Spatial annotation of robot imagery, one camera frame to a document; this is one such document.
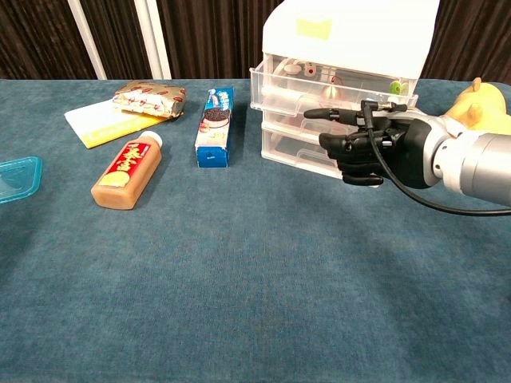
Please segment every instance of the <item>dark curtain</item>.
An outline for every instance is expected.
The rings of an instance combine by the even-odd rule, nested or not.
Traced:
[[[158,0],[174,78],[248,77],[263,25],[282,0]]]
[[[108,79],[153,78],[133,0],[81,0]]]
[[[66,0],[0,0],[0,78],[96,78]]]
[[[422,76],[511,84],[511,0],[441,0]]]
[[[158,0],[172,76],[248,77],[262,60],[264,22],[280,3]],[[441,0],[422,76],[511,83],[510,70],[511,0]]]

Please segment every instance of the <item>yellow sticky note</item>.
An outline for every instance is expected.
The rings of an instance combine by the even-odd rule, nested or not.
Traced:
[[[298,18],[296,20],[296,34],[308,38],[328,40],[332,29],[332,20],[312,21]]]

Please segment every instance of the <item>cookie image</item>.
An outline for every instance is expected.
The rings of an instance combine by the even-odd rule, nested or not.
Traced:
[[[203,122],[209,126],[209,128],[221,128],[229,122],[231,115],[230,110],[222,110],[220,108],[211,108],[204,111]]]

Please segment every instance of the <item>white bottle cap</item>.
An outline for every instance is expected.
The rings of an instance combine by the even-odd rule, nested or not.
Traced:
[[[144,137],[144,136],[146,136],[146,137],[151,137],[153,140],[155,140],[155,141],[158,143],[158,145],[160,146],[160,148],[161,148],[161,145],[163,145],[163,140],[162,140],[162,139],[161,139],[161,137],[160,137],[158,134],[156,134],[155,132],[151,132],[150,130],[146,130],[145,132],[143,132],[143,133],[141,134],[141,137]]]

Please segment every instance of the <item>white pole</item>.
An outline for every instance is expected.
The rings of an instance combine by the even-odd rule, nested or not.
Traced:
[[[165,48],[165,39],[163,37],[163,30],[161,29],[160,13],[158,12],[158,5],[156,0],[147,0],[147,7],[149,9],[149,17],[151,18],[151,25],[153,26],[153,35],[158,49],[158,57],[160,58],[160,67],[165,80],[172,80],[170,73],[170,65],[168,64],[167,49]]]
[[[69,4],[69,8],[71,8],[71,12],[73,13],[74,21],[77,23],[81,39],[85,44],[90,61],[93,64],[97,79],[106,80],[105,69],[103,68],[103,63],[101,62],[101,58],[97,52],[93,35],[90,33],[89,23],[83,13],[83,9],[81,8],[80,0],[67,0],[67,2]]]
[[[149,4],[146,2],[146,0],[133,1],[135,2],[135,7],[137,8],[138,21],[141,24],[142,37],[144,38],[145,51],[147,52],[149,66],[151,67],[151,74],[153,75],[154,79],[162,79],[163,73],[160,63],[160,55],[158,54],[156,39],[153,32],[153,23],[149,14]]]

